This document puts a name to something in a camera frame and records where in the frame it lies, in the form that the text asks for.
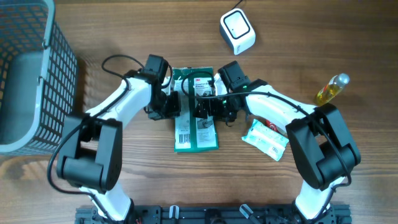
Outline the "green plastic packet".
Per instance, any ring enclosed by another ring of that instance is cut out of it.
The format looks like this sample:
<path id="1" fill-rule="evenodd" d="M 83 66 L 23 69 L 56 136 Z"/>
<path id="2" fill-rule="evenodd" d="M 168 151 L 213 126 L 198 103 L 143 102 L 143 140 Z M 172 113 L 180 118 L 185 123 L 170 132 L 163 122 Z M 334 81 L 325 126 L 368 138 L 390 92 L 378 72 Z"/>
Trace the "green plastic packet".
<path id="1" fill-rule="evenodd" d="M 218 149 L 218 135 L 211 116 L 196 118 L 193 112 L 198 104 L 189 95 L 210 96 L 213 88 L 209 84 L 212 67 L 182 67 L 173 69 L 174 91 L 178 93 L 180 116 L 175 118 L 176 153 L 204 152 Z"/>

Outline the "pale teal sachet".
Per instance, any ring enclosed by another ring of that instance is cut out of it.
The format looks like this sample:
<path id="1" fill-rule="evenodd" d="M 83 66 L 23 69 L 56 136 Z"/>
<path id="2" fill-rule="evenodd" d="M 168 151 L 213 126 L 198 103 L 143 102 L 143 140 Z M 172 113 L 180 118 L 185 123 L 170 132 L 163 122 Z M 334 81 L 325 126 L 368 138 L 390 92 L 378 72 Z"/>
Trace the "pale teal sachet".
<path id="1" fill-rule="evenodd" d="M 253 120 L 247 135 L 241 139 L 258 148 L 275 161 L 279 161 L 282 158 L 286 145 L 289 142 L 285 136 L 268 128 L 257 119 Z"/>

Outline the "yellow dish soap bottle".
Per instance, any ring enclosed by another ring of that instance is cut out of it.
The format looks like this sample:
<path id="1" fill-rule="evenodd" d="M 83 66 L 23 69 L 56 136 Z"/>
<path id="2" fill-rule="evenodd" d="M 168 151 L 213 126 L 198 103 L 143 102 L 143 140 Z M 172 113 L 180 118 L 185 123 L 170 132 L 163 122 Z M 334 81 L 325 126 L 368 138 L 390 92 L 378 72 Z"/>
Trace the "yellow dish soap bottle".
<path id="1" fill-rule="evenodd" d="M 345 73 L 335 75 L 314 97 L 317 106 L 324 105 L 339 94 L 349 83 L 350 77 Z"/>

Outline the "red sachet stick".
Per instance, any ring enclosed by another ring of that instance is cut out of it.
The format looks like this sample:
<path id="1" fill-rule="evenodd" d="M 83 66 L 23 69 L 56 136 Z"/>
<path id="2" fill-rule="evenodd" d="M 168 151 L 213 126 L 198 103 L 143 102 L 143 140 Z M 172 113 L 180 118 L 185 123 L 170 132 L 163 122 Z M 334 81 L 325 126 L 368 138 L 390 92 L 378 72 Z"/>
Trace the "red sachet stick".
<path id="1" fill-rule="evenodd" d="M 273 130 L 283 136 L 287 136 L 287 133 L 283 129 L 279 128 L 278 126 L 276 126 L 274 123 L 270 122 L 269 120 L 266 120 L 266 126 L 268 128 L 270 128 L 271 130 Z"/>

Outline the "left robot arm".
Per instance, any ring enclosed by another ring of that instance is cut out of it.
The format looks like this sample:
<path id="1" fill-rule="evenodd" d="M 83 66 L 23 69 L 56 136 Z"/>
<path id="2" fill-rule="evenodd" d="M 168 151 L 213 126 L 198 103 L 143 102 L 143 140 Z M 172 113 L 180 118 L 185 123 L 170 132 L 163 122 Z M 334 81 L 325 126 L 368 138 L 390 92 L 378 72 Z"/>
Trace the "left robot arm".
<path id="1" fill-rule="evenodd" d="M 133 200 L 121 185 L 123 129 L 140 111 L 154 121 L 174 119 L 180 114 L 176 92 L 165 93 L 167 72 L 172 67 L 163 57 L 150 54 L 146 64 L 121 76 L 121 85 L 107 99 L 85 114 L 65 118 L 62 140 L 47 168 L 49 184 L 58 178 L 87 195 L 96 206 L 93 221 L 100 223 L 141 223 Z"/>

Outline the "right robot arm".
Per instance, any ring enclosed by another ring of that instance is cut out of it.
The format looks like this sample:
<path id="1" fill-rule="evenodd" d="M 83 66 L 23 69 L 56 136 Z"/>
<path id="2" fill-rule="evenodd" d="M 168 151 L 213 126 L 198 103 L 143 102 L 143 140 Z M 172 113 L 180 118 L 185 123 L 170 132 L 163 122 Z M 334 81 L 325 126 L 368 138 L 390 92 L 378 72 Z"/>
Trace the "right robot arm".
<path id="1" fill-rule="evenodd" d="M 251 81 L 233 61 L 218 70 L 221 87 L 198 100 L 197 118 L 214 116 L 234 121 L 239 110 L 268 119 L 287 135 L 296 168 L 303 179 L 294 201 L 308 223 L 319 222 L 336 190 L 352 183 L 351 172 L 361 162 L 359 149 L 338 108 L 315 106 L 285 96 L 257 79 Z"/>

